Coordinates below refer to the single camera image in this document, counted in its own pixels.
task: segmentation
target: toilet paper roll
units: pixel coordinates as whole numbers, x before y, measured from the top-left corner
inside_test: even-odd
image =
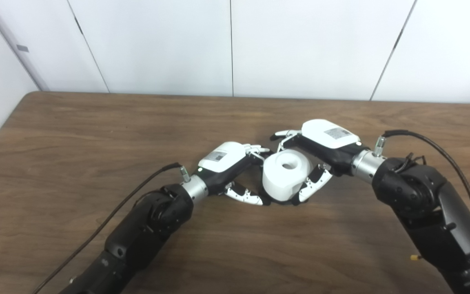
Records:
[[[278,201],[288,201],[306,180],[313,165],[304,154],[286,149],[264,161],[262,185]]]

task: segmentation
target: panel seam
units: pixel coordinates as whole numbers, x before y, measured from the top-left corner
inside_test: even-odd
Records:
[[[384,73],[386,72],[386,69],[388,68],[388,65],[389,65],[389,62],[391,60],[391,58],[393,57],[393,53],[395,52],[395,49],[397,48],[398,46],[398,43],[400,41],[400,38],[403,34],[403,30],[405,30],[405,26],[407,25],[407,23],[409,22],[409,18],[411,17],[411,14],[412,14],[412,11],[413,9],[415,9],[415,6],[416,6],[416,2],[418,0],[415,0],[413,3],[412,3],[412,6],[411,6],[411,9],[409,10],[409,13],[407,14],[407,17],[405,18],[405,22],[403,23],[403,26],[401,27],[401,30],[400,30],[400,33],[397,37],[397,40],[395,41],[395,44],[393,45],[393,49],[391,50],[390,54],[389,54],[389,57],[388,57],[388,60],[386,61],[386,64],[384,65],[384,68],[382,69],[382,73],[380,74],[380,77],[378,78],[378,81],[377,81],[377,84],[375,85],[375,88],[373,89],[373,93],[371,93],[371,97],[369,98],[369,101],[373,101],[373,96],[375,95],[375,93],[377,92],[377,89],[378,89],[378,85],[380,85],[380,82],[382,80],[382,78],[384,77]]]

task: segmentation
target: qr code label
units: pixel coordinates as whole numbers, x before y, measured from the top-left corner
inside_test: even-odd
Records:
[[[343,138],[345,136],[351,136],[352,135],[351,132],[348,132],[347,130],[344,130],[343,128],[340,128],[340,127],[327,130],[324,133],[328,134],[329,136],[331,136],[335,140],[338,140],[338,139]]]
[[[210,154],[208,154],[204,159],[219,162],[224,156],[226,156],[226,154],[228,153],[220,152],[220,151],[213,151]]]

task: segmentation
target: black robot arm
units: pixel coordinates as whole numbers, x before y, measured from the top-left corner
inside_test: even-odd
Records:
[[[470,294],[470,211],[435,168],[388,158],[372,179],[377,199],[390,205],[420,255],[455,294]]]
[[[306,122],[302,130],[277,132],[279,148],[299,147],[332,167],[371,184],[377,199],[389,205],[423,259],[442,274],[455,294],[470,294],[470,211],[455,188],[434,167],[406,158],[382,156],[388,136],[415,136],[431,144],[453,165],[470,196],[470,187],[456,163],[436,143],[406,130],[380,136],[371,151],[348,130],[324,120]]]
[[[192,199],[181,185],[143,195],[108,236],[101,254],[60,294],[121,293],[171,234],[190,219],[192,210]]]

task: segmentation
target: robot finger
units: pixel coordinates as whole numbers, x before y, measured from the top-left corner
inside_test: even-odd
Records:
[[[271,203],[268,199],[259,196],[237,182],[231,182],[226,185],[224,194],[237,201],[253,205],[269,205]]]

